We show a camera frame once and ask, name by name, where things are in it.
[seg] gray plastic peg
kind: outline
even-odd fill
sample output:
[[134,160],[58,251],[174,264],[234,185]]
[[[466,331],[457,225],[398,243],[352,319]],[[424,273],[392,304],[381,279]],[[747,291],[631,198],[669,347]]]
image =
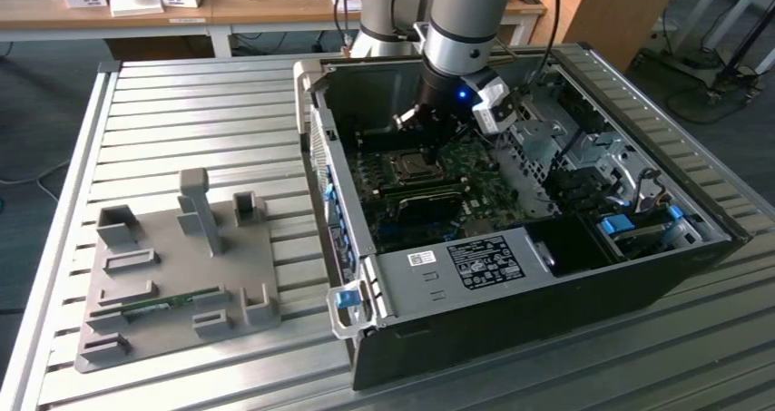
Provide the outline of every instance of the gray plastic peg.
[[209,190],[209,180],[204,168],[185,169],[180,171],[180,194],[185,196],[193,204],[198,223],[209,245],[212,255],[222,253],[222,240],[217,235],[217,225],[213,212],[209,209],[205,193]]

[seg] white device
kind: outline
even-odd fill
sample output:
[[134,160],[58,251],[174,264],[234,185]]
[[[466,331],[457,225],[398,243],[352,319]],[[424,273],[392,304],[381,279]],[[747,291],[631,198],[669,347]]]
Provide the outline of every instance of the white device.
[[164,12],[161,0],[110,0],[110,15],[132,16]]

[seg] white label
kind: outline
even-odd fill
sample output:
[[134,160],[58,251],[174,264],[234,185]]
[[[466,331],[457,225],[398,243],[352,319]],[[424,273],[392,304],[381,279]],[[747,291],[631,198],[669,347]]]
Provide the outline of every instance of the white label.
[[416,252],[414,254],[409,254],[409,255],[406,255],[406,259],[409,259],[409,266],[420,266],[422,264],[436,262],[436,256],[433,255],[432,250],[426,250],[424,252]]
[[169,20],[169,24],[189,24],[189,23],[202,23],[204,18],[173,18]]

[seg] green circuit board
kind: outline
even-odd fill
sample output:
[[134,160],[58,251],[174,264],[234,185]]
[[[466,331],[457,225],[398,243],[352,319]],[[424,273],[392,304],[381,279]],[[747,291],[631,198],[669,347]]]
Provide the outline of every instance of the green circuit board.
[[425,165],[416,150],[358,152],[348,165],[378,252],[504,230],[527,219],[476,136]]

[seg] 3d printed holder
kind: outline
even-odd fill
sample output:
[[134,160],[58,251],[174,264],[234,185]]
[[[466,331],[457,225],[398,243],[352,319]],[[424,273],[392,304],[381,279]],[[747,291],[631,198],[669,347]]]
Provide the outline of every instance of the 3d printed holder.
[[206,170],[188,169],[180,211],[101,209],[80,372],[280,324],[266,204],[252,191],[209,204],[208,187]]

